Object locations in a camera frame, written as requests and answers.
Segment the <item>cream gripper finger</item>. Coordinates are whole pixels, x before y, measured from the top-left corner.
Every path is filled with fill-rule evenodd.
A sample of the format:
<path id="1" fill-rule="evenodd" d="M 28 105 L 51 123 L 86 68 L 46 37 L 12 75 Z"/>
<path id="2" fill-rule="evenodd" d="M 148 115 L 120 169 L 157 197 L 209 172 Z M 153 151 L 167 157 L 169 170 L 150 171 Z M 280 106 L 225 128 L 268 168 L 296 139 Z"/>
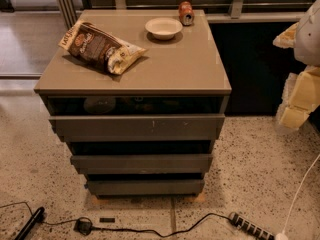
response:
<path id="1" fill-rule="evenodd" d="M 307 66 L 299 74 L 288 75 L 276 120 L 281 127 L 299 129 L 319 106 L 320 68 Z"/>

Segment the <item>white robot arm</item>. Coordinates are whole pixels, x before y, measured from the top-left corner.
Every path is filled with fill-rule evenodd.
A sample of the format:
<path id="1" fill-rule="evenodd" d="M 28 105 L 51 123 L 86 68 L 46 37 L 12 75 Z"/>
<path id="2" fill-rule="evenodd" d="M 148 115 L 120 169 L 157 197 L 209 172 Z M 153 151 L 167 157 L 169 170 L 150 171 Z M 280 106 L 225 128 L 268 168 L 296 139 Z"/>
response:
<path id="1" fill-rule="evenodd" d="M 279 34 L 273 45 L 292 48 L 294 58 L 306 65 L 301 73 L 289 74 L 276 113 L 282 128 L 298 130 L 320 106 L 320 0 L 297 23 Z"/>

